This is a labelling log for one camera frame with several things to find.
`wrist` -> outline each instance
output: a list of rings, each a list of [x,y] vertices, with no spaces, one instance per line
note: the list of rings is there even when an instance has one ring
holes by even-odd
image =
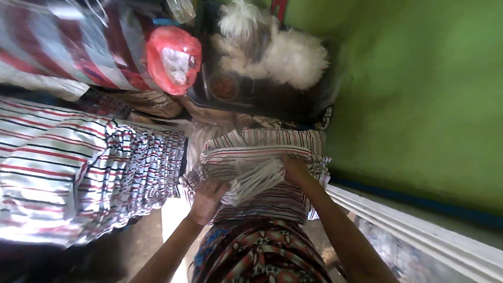
[[[191,226],[194,226],[194,227],[197,227],[197,228],[201,228],[203,229],[207,224],[201,224],[202,223],[202,220],[199,218],[199,217],[196,217],[194,214],[192,213],[189,213],[185,218],[184,220],[185,222],[187,222],[189,225]]]

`striped fabric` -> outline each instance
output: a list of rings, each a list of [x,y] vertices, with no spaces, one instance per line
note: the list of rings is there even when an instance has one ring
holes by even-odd
[[[24,72],[91,85],[160,90],[144,58],[152,21],[121,1],[109,2],[105,11],[108,27],[90,12],[66,20],[1,2],[0,60]]]
[[[330,178],[326,164],[330,158],[323,156],[324,143],[325,133],[314,130],[234,130],[206,142],[200,161],[180,178],[179,190],[191,205],[201,179],[214,176],[231,181],[239,175],[236,162],[261,163],[282,154],[305,160],[311,174],[326,187]],[[318,215],[300,188],[281,182],[236,207],[223,204],[212,223],[248,217],[280,218],[305,224]]]
[[[1,98],[0,140],[6,240],[85,244],[178,196],[180,132]]]

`plastic package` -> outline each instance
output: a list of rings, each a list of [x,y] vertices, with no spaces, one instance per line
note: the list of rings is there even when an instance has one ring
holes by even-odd
[[[148,72],[164,91],[182,95],[196,81],[202,47],[187,31],[174,26],[159,27],[152,32],[146,51]]]
[[[184,24],[196,17],[191,0],[166,0],[175,19]]]
[[[23,1],[0,2],[0,60],[24,72],[88,85],[160,90],[144,60],[154,30],[148,17],[113,0],[101,1],[103,9],[78,6],[75,15],[47,5],[44,10]]]
[[[73,80],[30,74],[0,61],[0,83],[23,87],[32,91],[46,91],[66,101],[77,101],[89,86]]]

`plastic bag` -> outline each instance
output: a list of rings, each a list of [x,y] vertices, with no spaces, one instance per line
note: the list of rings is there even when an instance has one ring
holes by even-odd
[[[48,2],[56,12],[52,4],[59,1]],[[49,13],[39,5],[44,1],[0,1],[0,60],[24,72],[88,85],[160,90],[143,60],[146,38],[154,30],[151,19],[123,1],[101,2],[106,17],[83,5],[83,18],[60,18],[64,11],[57,12],[60,17]]]
[[[184,94],[196,81],[202,47],[190,33],[174,26],[159,27],[152,32],[146,51],[148,72],[167,93]]]
[[[175,19],[184,24],[196,17],[191,0],[166,0]]]

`folded clothes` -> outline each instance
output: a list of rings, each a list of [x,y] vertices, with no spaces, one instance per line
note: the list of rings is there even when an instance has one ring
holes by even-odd
[[[178,196],[181,132],[0,98],[0,238],[86,244]]]
[[[238,201],[234,206],[234,200],[227,195],[211,223],[258,216],[304,224],[318,216],[302,190],[287,181],[279,181],[284,172],[270,174],[262,169],[275,165],[273,171],[281,172],[280,164],[274,164],[271,159],[280,162],[278,158],[287,154],[305,160],[314,178],[326,186],[329,180],[326,164],[330,158],[322,155],[324,142],[325,133],[314,130],[234,130],[206,142],[199,162],[180,178],[180,194],[192,205],[199,182],[209,176],[219,177],[234,185],[229,193]],[[255,170],[255,173],[248,175],[246,170]],[[237,184],[243,181],[249,185],[241,192]]]

